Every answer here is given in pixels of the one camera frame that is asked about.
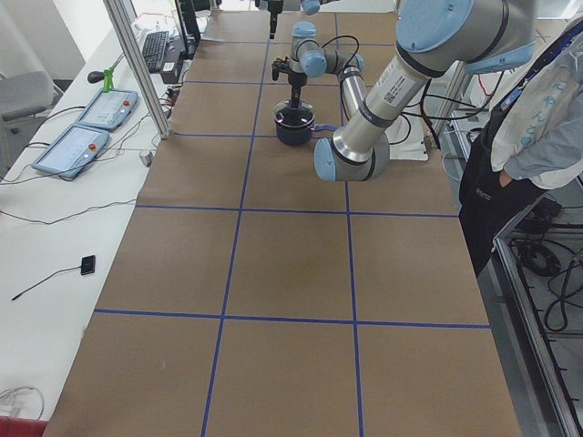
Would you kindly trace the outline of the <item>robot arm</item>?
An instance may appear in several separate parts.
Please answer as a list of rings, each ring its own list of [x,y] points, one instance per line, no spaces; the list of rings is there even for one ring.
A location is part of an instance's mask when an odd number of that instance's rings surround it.
[[[324,181],[365,181],[387,168],[386,130],[432,78],[456,61],[469,74],[524,65],[534,53],[535,1],[407,1],[395,29],[396,54],[372,89],[358,60],[321,47],[307,21],[292,30],[291,69],[308,77],[333,74],[343,90],[349,120],[314,148]]]
[[[269,38],[274,39],[277,32],[278,16],[283,12],[283,0],[264,1],[265,8],[270,14],[270,32]],[[307,15],[313,15],[320,11],[322,5],[328,4],[328,1],[319,0],[301,0],[300,9]]]

